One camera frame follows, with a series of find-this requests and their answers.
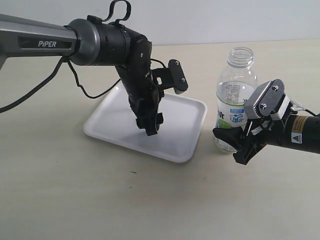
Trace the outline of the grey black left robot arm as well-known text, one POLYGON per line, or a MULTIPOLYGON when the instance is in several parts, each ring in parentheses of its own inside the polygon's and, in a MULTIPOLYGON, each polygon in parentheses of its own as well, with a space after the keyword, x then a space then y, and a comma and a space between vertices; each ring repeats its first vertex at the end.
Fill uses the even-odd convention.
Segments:
POLYGON ((141 33, 95 16, 55 24, 2 14, 0 60, 59 56, 70 67, 113 66, 122 82, 137 127, 156 135, 163 123, 160 91, 151 70, 152 43, 141 33))

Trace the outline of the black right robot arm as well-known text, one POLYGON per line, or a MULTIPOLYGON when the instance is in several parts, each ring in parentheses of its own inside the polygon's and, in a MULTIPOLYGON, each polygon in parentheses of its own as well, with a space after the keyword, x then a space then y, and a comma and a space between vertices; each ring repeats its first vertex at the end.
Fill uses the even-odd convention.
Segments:
POLYGON ((249 119, 244 128, 214 128, 213 135, 235 149, 236 163, 247 165, 266 146, 320 153, 320 118, 290 114, 281 120, 249 119))

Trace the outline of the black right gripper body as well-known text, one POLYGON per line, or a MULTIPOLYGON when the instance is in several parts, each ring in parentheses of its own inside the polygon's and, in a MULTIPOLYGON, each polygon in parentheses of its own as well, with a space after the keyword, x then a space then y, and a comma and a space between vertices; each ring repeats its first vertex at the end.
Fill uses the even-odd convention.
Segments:
POLYGON ((239 150, 233 154, 235 161, 242 165, 247 165, 267 145, 281 147, 281 138, 285 131, 285 120, 283 119, 262 118, 250 120, 250 123, 239 150))

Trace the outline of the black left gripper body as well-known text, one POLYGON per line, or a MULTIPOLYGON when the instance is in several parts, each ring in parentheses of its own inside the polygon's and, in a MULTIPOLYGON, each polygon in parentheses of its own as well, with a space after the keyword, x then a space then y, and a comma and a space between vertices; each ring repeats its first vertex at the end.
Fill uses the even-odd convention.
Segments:
POLYGON ((126 90, 130 108, 135 116, 138 119, 156 116, 158 120, 162 120, 163 114, 158 112, 161 97, 158 93, 158 84, 153 80, 151 65, 151 62, 146 64, 148 68, 142 75, 129 70, 125 64, 116 64, 115 69, 126 90))

